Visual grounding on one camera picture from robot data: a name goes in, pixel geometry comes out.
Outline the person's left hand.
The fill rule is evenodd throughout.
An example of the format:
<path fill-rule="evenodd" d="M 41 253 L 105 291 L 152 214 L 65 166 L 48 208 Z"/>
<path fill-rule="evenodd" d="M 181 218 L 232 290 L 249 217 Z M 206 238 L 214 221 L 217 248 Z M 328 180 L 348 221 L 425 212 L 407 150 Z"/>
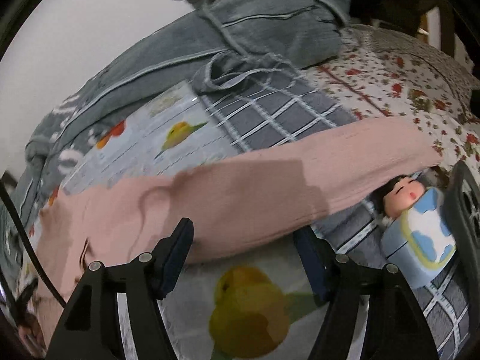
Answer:
<path fill-rule="evenodd" d="M 1 336 L 21 359 L 44 359 L 47 346 L 37 317 L 21 299 L 1 288 Z"/>

